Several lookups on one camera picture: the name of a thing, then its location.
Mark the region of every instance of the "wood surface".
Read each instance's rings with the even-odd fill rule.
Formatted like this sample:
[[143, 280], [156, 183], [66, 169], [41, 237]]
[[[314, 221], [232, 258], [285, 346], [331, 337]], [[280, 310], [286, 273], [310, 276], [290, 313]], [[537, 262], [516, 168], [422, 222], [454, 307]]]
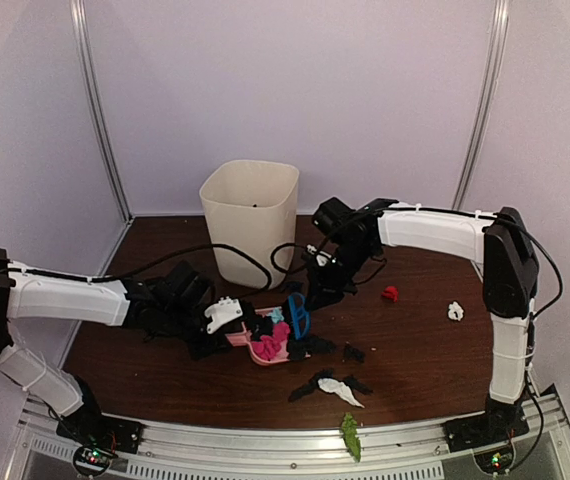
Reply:
[[[299, 217], [297, 241], [320, 238], [310, 218]], [[138, 218], [110, 273], [207, 242], [201, 217]], [[245, 349], [235, 348], [194, 362], [178, 339], [144, 343], [143, 332], [85, 323], [65, 368], [90, 384], [106, 413], [192, 425], [334, 428], [347, 411], [365, 425], [380, 425], [482, 410], [491, 378], [492, 329], [472, 266], [411, 248], [387, 248], [386, 256], [385, 270], [358, 295], [313, 313], [312, 333], [334, 341], [339, 347], [335, 354], [261, 367]], [[217, 279], [219, 295], [247, 291], [218, 277], [210, 251], [188, 260]], [[148, 276], [167, 273], [176, 261]], [[374, 268], [363, 268], [361, 278]], [[398, 303], [381, 298], [389, 285], [399, 289]], [[282, 303], [285, 295], [271, 291], [252, 299], [261, 308]], [[447, 318], [454, 300], [465, 309], [460, 323]], [[364, 364], [342, 361], [345, 342], [366, 352]], [[353, 374], [374, 390], [369, 396], [356, 393], [365, 409], [321, 391], [287, 402], [294, 388], [328, 367], [335, 369], [336, 378]]]

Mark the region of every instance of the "vertical metal post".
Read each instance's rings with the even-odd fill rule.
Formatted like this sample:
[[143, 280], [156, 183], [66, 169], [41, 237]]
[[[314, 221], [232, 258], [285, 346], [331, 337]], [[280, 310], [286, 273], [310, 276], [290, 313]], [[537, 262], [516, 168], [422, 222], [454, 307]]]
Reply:
[[465, 200], [465, 195], [474, 173], [474, 167], [478, 157], [487, 128], [489, 110], [494, 97], [494, 91], [498, 81], [498, 74], [503, 62], [503, 52], [505, 50], [505, 40], [507, 39], [507, 24], [509, 20], [510, 0], [496, 0], [494, 7], [494, 19], [492, 21], [492, 31], [489, 40], [489, 51], [487, 53], [487, 64], [485, 65], [485, 77], [481, 90], [481, 98], [478, 103], [474, 128], [467, 147], [467, 155], [463, 172], [458, 183], [456, 196], [452, 207], [460, 210]]
[[105, 115], [101, 104], [100, 95], [98, 92], [98, 83], [96, 81], [96, 73], [94, 71], [94, 62], [92, 60], [92, 50], [89, 42], [89, 34], [87, 32], [87, 20], [85, 18], [85, 2], [84, 0], [71, 0], [70, 6], [72, 9], [72, 21], [74, 25], [74, 33], [78, 43], [78, 55], [81, 64], [81, 72], [85, 80], [85, 90], [90, 107], [90, 116], [96, 131], [96, 138], [107, 171], [112, 193], [116, 199], [116, 204], [123, 222], [127, 223], [132, 219], [132, 213], [127, 203], [123, 184], [116, 161], [114, 160], [114, 152], [112, 151], [112, 144], [107, 132], [107, 125], [105, 123]]

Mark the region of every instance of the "white backdrop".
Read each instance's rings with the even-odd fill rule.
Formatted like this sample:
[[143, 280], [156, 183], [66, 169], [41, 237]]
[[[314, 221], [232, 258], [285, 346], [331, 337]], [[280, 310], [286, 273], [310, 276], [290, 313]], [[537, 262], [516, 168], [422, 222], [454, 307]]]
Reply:
[[[95, 274], [122, 229], [90, 122], [69, 3], [0, 2], [0, 246]], [[56, 362], [71, 322], [21, 321]], [[24, 395], [0, 375], [0, 470]]]
[[[509, 28], [465, 207], [519, 208], [564, 274], [564, 297], [538, 321], [534, 363], [544, 386], [556, 382], [570, 418], [570, 0], [513, 2]], [[543, 272], [539, 305], [556, 293]]]
[[236, 158], [300, 168], [302, 211], [333, 195], [450, 205], [493, 3], [88, 0], [133, 212], [200, 212], [200, 185]]

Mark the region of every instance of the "pink cloth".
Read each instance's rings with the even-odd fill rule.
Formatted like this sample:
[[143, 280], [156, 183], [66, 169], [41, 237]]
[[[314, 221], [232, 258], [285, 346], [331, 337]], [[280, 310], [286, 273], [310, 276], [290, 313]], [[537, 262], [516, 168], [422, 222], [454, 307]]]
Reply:
[[260, 342], [252, 342], [252, 350], [263, 360], [270, 361], [278, 355], [283, 347], [287, 344], [289, 337], [289, 325], [285, 322], [280, 322], [274, 325], [272, 336], [261, 336]]

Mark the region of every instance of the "white trash can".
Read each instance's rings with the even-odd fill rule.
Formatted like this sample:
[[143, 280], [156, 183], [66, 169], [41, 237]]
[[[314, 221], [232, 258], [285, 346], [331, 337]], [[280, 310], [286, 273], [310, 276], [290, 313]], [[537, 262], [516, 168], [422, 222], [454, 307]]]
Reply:
[[[218, 168], [200, 190], [212, 243], [242, 250], [272, 274], [270, 288], [285, 275], [272, 267], [270, 254], [278, 245], [294, 241], [298, 201], [296, 167], [260, 160], [233, 160]], [[221, 276], [248, 287], [265, 285], [265, 275], [233, 252], [215, 249]], [[293, 249], [281, 250], [276, 262], [288, 268]]]

